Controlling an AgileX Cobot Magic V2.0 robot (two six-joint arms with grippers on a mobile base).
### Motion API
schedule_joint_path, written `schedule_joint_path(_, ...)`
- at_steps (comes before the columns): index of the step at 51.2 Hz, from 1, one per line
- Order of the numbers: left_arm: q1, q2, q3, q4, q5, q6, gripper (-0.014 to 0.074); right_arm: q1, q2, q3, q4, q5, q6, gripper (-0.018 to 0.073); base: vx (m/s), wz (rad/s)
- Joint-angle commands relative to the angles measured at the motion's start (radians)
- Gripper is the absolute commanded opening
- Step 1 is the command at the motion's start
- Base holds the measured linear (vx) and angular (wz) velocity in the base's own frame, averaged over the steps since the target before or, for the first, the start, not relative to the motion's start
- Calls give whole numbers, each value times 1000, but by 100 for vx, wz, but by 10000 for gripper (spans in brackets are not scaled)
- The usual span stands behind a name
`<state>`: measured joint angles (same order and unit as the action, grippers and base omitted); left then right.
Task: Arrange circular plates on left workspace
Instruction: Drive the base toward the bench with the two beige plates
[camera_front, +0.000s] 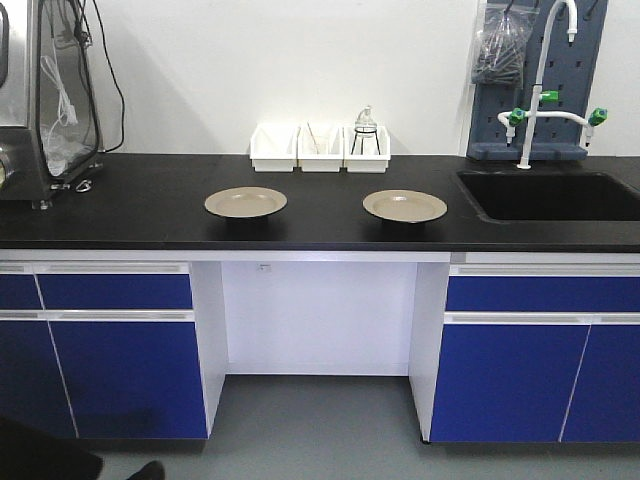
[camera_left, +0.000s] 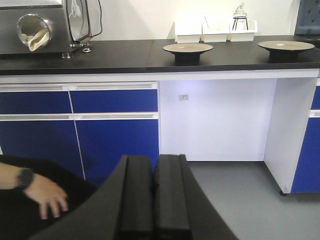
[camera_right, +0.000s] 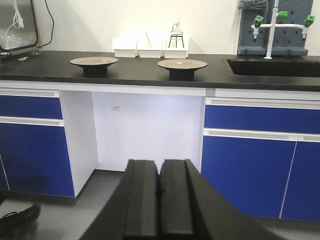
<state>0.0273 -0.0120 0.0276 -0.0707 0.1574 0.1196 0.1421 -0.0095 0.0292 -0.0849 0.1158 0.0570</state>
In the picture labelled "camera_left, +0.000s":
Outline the person's hand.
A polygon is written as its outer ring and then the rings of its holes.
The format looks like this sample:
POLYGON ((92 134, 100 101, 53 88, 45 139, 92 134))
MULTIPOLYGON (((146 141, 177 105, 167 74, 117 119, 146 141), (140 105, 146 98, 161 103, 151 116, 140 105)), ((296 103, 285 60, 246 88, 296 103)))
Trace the person's hand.
POLYGON ((69 210, 67 193, 45 176, 35 173, 31 184, 23 192, 38 204, 41 220, 46 220, 49 212, 54 218, 59 218, 61 212, 69 210))

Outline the person's bare forearm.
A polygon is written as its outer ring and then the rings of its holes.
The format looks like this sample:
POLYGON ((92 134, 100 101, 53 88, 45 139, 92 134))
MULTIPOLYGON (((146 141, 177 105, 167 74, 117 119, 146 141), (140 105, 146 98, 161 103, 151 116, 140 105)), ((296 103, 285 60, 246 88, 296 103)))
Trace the person's bare forearm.
POLYGON ((18 175, 21 168, 14 165, 0 163, 0 189, 12 190, 18 185, 18 175))

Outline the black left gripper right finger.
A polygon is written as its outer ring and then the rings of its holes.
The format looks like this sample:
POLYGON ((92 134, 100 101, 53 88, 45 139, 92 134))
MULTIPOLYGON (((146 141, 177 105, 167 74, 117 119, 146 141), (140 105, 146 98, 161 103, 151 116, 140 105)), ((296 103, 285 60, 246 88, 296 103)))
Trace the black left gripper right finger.
POLYGON ((162 154, 154 170, 157 240, 236 240, 209 201, 186 156, 162 154))

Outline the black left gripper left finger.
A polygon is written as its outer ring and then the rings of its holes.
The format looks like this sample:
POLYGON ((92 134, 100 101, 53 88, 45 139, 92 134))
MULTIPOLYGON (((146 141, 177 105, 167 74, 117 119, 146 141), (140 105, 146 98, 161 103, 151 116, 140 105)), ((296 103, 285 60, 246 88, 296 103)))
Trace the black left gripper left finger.
POLYGON ((150 240, 153 169, 144 155, 123 155, 107 180, 72 213, 32 240, 150 240))

